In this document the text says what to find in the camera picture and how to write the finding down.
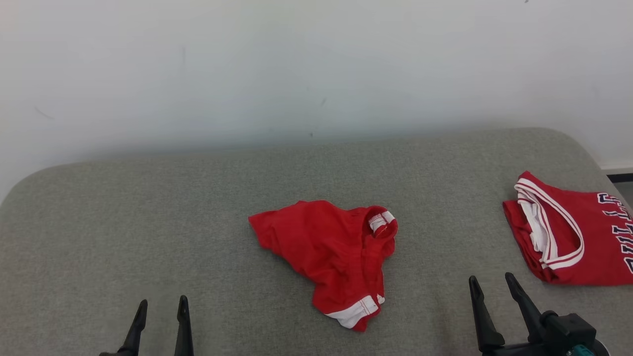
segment red cloth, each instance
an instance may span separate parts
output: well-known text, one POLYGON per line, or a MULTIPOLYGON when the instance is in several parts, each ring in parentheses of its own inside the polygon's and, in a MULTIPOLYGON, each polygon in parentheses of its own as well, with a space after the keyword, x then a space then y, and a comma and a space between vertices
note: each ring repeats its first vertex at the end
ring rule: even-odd
POLYGON ((538 278, 556 284, 633 283, 633 221, 620 200, 558 189, 530 172, 515 189, 518 200, 503 208, 538 278))
POLYGON ((384 302, 382 262, 395 247, 398 223, 387 209, 300 201, 249 221, 262 247, 316 284, 312 303, 318 310, 365 331, 384 302))

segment folded red jersey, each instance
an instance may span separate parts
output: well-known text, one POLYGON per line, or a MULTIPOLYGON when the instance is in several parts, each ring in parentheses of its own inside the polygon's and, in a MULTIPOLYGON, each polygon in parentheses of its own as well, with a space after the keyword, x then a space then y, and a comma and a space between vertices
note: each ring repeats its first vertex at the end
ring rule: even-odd
POLYGON ((549 186, 524 172, 503 208, 530 270, 557 284, 633 283, 633 221, 607 193, 549 186))
POLYGON ((312 303, 318 310, 365 331, 385 301, 382 262, 395 247, 398 224, 387 209, 300 201, 248 220, 262 247, 316 284, 312 303))

